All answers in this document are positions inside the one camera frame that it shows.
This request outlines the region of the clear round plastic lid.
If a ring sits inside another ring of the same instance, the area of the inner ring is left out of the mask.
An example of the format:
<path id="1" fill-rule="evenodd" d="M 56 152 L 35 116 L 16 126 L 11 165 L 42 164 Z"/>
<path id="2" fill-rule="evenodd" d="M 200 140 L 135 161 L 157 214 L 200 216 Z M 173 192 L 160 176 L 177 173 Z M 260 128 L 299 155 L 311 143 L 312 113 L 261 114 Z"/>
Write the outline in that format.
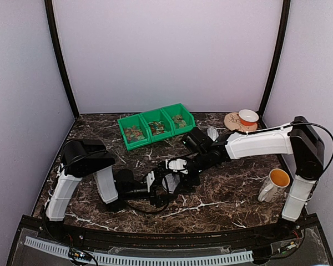
<path id="1" fill-rule="evenodd" d="M 169 188 L 169 193 L 173 194 L 180 183 L 180 176 L 177 173 L 169 173 L 162 180 L 163 189 L 166 191 Z"/>

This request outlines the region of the green bin with lollipops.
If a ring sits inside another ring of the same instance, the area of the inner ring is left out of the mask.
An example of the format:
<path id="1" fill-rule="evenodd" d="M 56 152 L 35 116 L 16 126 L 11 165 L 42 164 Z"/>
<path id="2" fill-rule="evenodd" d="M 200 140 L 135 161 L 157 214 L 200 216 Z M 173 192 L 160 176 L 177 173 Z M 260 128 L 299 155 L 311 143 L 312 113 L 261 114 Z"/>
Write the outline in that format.
<path id="1" fill-rule="evenodd" d="M 141 116 L 147 124 L 147 130 L 151 134 L 152 142 L 158 142 L 174 136 L 171 121 L 161 109 L 143 112 Z"/>

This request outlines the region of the metal scoop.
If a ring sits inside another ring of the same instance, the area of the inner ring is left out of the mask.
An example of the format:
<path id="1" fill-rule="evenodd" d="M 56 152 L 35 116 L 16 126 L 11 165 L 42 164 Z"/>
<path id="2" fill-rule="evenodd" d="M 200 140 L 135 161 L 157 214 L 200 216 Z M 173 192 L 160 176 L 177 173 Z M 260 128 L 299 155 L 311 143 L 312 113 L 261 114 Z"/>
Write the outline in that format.
<path id="1" fill-rule="evenodd" d="M 207 135 L 208 135 L 213 141 L 215 141 L 215 140 L 219 137 L 219 133 L 218 133 L 217 129 L 214 128 L 214 127 L 209 127 L 209 128 L 207 129 L 206 132 L 207 132 Z"/>

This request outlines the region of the green bin with popsicle candies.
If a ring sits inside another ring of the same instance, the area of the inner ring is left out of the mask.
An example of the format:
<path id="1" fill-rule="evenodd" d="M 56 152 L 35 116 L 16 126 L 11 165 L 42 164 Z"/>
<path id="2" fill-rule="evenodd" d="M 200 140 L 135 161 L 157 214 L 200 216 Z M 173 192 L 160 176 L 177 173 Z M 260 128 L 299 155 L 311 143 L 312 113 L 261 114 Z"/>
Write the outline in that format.
<path id="1" fill-rule="evenodd" d="M 162 110 L 169 116 L 175 135 L 187 133 L 196 127 L 193 115 L 183 104 L 165 106 Z"/>

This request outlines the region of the green bin with star candies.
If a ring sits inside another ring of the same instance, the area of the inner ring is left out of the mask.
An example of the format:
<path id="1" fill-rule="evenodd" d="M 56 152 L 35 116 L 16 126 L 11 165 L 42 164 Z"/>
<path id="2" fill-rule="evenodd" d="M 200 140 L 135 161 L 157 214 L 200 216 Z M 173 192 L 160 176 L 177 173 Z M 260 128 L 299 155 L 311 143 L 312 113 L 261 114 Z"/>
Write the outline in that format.
<path id="1" fill-rule="evenodd" d="M 147 124 L 140 114 L 118 119 L 118 124 L 128 151 L 152 143 Z"/>

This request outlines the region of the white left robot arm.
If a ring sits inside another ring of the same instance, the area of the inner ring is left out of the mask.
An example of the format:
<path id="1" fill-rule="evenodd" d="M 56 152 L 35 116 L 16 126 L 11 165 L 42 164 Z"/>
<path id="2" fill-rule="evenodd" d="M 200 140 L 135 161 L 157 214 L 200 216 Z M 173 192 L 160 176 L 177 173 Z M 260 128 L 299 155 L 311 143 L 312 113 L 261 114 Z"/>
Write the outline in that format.
<path id="1" fill-rule="evenodd" d="M 56 242 L 67 237 L 64 220 L 72 195 L 79 182 L 93 175 L 98 194 L 107 209 L 118 212 L 127 208 L 129 200 L 149 200 L 161 212 L 172 199 L 180 179 L 162 166 L 137 181 L 133 171 L 113 171 L 115 158 L 100 140 L 72 139 L 63 147 L 57 178 L 49 190 L 44 214 L 49 222 L 45 232 Z"/>

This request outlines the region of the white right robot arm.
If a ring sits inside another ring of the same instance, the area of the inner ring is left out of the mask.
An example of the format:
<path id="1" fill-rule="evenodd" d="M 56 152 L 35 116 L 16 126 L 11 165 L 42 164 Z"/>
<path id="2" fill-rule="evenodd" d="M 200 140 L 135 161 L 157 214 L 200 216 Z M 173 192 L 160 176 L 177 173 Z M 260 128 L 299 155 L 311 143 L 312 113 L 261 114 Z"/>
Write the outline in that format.
<path id="1" fill-rule="evenodd" d="M 300 217 L 325 171 L 324 142 L 314 130 L 315 126 L 303 116 L 297 116 L 290 123 L 251 132 L 234 131 L 220 135 L 211 129 L 203 133 L 195 127 L 181 140 L 194 157 L 167 159 L 158 168 L 165 174 L 178 173 L 180 181 L 190 185 L 200 173 L 225 161 L 271 154 L 293 155 L 295 178 L 282 209 L 282 220 L 272 229 L 274 238 L 283 241 L 293 232 L 292 222 Z"/>

